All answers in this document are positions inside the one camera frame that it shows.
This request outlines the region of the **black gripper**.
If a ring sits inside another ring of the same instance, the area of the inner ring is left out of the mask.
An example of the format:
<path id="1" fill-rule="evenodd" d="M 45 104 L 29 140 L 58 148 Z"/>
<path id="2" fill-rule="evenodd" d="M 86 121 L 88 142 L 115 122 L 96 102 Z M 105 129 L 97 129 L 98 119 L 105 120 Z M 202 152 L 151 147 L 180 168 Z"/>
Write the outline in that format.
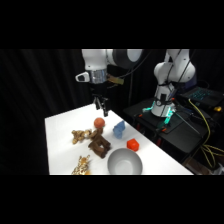
<path id="1" fill-rule="evenodd" d="M 102 97 L 102 108 L 104 117 L 108 116 L 109 111 L 109 99 L 105 98 L 107 96 L 107 83 L 100 83 L 100 84 L 90 84 L 90 90 L 92 97 L 94 98 L 94 104 L 96 105 L 96 109 L 101 109 L 101 102 L 98 97 Z"/>

